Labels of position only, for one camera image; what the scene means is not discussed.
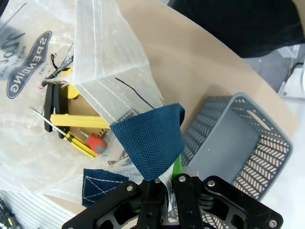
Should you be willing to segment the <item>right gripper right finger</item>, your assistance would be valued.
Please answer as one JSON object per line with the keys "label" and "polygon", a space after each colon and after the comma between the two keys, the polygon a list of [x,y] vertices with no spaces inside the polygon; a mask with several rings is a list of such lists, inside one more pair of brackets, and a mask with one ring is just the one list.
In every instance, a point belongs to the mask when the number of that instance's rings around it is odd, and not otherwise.
{"label": "right gripper right finger", "polygon": [[181,229],[279,229],[283,217],[217,176],[205,180],[173,164],[173,191]]}

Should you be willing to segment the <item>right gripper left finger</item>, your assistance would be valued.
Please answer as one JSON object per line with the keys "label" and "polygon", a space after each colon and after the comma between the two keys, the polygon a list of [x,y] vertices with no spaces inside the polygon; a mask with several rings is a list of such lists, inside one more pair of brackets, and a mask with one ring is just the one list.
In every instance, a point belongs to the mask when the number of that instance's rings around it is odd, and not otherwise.
{"label": "right gripper left finger", "polygon": [[125,181],[62,225],[63,229],[121,229],[137,219],[136,229],[162,229],[167,188],[162,182]]}

